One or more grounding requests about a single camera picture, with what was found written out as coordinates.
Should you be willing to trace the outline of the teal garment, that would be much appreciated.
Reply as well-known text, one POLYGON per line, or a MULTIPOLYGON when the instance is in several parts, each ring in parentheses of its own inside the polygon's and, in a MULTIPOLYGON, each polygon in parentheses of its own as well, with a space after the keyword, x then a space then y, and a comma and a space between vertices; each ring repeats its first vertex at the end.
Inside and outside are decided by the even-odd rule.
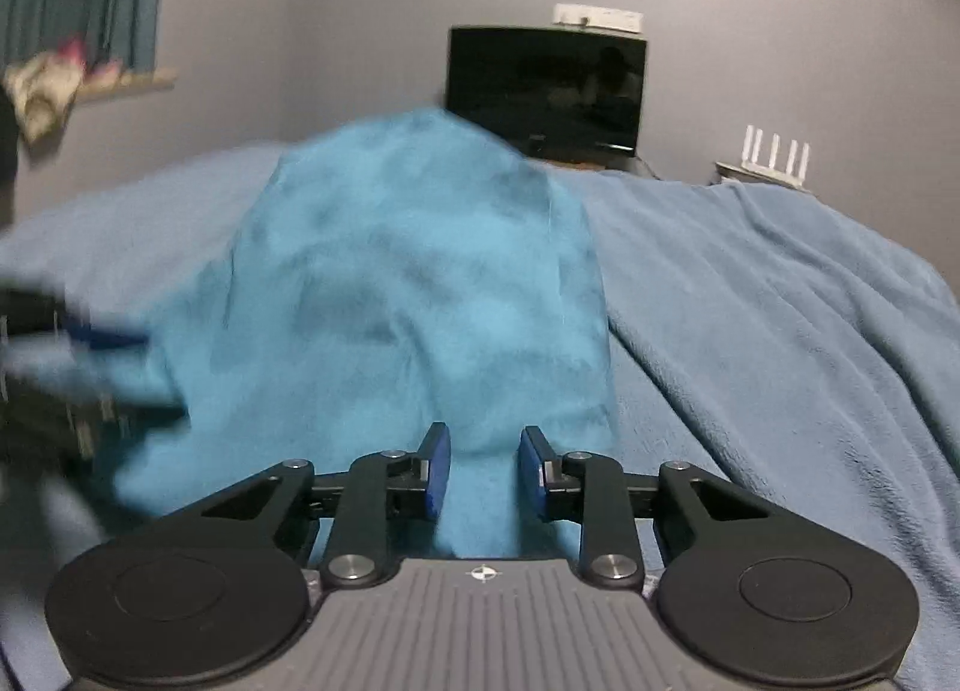
POLYGON ((475 125, 430 109, 288 150, 223 256, 164 298, 128 390, 174 392, 182 431, 122 457, 148 514, 285 459, 342 470, 448 425, 446 556, 573 553, 517 485, 521 431, 613 446, 601 271, 581 203, 475 125))

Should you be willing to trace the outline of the black hanging garment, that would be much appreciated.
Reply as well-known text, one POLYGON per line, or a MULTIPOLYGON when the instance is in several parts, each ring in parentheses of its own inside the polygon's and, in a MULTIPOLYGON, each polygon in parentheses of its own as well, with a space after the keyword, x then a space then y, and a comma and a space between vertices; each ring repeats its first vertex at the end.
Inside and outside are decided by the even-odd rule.
POLYGON ((14 217, 14 186, 18 175, 20 127, 13 103, 0 90, 0 228, 8 228, 14 217))

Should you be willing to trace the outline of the light blue fleece blanket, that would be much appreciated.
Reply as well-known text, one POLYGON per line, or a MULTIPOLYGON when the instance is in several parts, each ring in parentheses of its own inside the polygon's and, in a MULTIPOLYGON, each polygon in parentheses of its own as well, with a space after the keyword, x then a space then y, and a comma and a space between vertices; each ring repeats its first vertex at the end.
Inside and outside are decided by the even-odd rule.
MULTIPOLYGON (((291 148, 251 147, 16 226, 5 271, 143 314, 228 251, 291 148)), ((958 683, 958 306, 907 249, 807 196, 540 168, 601 271, 613 446, 686 459, 884 551, 921 597, 901 681, 958 683)))

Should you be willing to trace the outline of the cream cloth on sill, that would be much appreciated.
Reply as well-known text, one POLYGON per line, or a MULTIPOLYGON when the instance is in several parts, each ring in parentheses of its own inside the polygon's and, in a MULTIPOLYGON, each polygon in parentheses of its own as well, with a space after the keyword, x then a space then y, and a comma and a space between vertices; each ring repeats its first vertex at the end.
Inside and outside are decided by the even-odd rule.
POLYGON ((81 64, 50 51, 9 65, 3 72, 3 90, 13 104, 21 139, 32 145, 62 129, 83 80, 81 64))

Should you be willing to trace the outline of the pink item on sill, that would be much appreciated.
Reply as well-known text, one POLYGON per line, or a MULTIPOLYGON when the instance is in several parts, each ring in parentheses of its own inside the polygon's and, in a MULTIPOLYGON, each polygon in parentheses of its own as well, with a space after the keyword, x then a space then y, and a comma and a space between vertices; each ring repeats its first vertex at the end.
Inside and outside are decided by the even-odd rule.
POLYGON ((60 58, 82 69, 86 80, 116 80, 124 72, 124 63, 119 59, 90 56, 82 38, 70 38, 57 47, 60 58))

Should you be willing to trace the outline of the wooden tv stand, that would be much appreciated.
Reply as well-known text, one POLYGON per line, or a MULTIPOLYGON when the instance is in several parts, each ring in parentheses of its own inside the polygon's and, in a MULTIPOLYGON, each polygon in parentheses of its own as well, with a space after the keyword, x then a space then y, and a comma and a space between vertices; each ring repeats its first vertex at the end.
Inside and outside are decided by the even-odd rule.
POLYGON ((542 158, 542 163, 550 164, 553 168, 565 168, 573 171, 617 171, 633 176, 646 176, 647 168, 644 163, 635 157, 605 157, 605 158, 576 158, 576 160, 557 160, 556 158, 542 158))

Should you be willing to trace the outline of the black flat screen television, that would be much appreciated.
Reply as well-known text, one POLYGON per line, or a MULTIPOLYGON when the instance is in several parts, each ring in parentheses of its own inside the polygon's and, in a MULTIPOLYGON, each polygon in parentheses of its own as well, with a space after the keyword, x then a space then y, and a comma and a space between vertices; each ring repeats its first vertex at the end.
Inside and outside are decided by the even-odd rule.
POLYGON ((455 26, 444 108, 529 154, 631 157, 647 41, 587 30, 455 26))

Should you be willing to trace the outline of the white wifi router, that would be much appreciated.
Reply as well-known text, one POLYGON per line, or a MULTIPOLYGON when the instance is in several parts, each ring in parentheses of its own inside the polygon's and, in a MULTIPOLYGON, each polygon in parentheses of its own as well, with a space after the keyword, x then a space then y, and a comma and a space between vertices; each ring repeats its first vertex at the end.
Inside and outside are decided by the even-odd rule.
POLYGON ((755 164, 786 175, 797 176, 805 187, 811 163, 811 145, 797 139, 783 139, 779 134, 766 134, 754 124, 745 125, 739 166, 755 164))

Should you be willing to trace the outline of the white wall socket strip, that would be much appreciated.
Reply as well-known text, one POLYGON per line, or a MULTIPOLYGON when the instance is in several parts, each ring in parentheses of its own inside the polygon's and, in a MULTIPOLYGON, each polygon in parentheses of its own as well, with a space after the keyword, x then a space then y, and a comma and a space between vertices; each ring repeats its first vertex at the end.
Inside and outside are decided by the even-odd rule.
POLYGON ((643 15, 623 8, 594 7, 583 4, 556 4, 553 23, 586 30, 612 31, 627 35, 643 33, 643 15))

